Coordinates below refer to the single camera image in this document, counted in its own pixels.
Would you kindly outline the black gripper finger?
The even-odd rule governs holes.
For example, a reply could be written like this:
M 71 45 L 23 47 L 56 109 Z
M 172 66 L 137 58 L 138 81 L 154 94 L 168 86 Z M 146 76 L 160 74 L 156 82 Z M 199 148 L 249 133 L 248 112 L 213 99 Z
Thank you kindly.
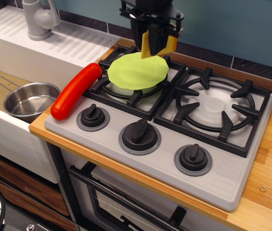
M 130 13 L 130 25 L 133 39 L 139 50 L 142 50 L 143 34 L 148 30 L 149 16 L 145 14 L 137 15 Z
M 148 39 L 151 55 L 166 54 L 171 52 L 171 45 L 168 45 L 168 25 L 152 23 L 148 27 Z

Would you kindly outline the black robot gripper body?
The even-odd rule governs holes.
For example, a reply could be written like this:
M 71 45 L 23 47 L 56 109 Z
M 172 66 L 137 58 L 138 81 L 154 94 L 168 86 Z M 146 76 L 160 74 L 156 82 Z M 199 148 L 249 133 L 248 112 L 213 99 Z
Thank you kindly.
M 169 34 L 177 38 L 183 34 L 181 22 L 184 14 L 171 0 L 122 0 L 120 15 L 130 19 L 130 13 L 148 15 L 148 26 L 152 23 L 167 24 Z

